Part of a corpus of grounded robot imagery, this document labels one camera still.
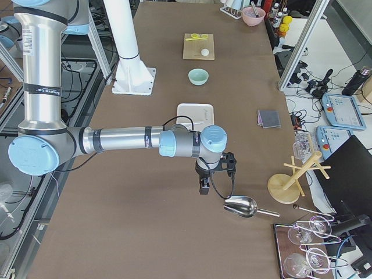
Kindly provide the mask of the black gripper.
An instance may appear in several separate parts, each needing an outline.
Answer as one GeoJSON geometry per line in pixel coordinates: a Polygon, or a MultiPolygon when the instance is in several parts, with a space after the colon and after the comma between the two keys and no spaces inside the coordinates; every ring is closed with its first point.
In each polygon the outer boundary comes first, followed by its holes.
{"type": "Polygon", "coordinates": [[[208,194],[210,189],[210,166],[202,160],[197,160],[195,170],[199,175],[199,193],[208,194]]]}

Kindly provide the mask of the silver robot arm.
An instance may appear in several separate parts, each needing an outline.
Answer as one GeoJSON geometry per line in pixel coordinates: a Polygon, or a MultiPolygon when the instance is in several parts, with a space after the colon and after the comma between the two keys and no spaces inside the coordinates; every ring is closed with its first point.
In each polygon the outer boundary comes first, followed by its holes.
{"type": "Polygon", "coordinates": [[[110,150],[156,148],[168,157],[195,158],[199,192],[214,186],[212,175],[233,176],[235,159],[225,152],[227,133],[211,125],[202,131],[176,124],[96,129],[69,127],[61,117],[61,36],[88,34],[87,1],[14,1],[22,25],[24,120],[10,143],[11,163],[21,172],[41,176],[83,154],[110,150]]]}

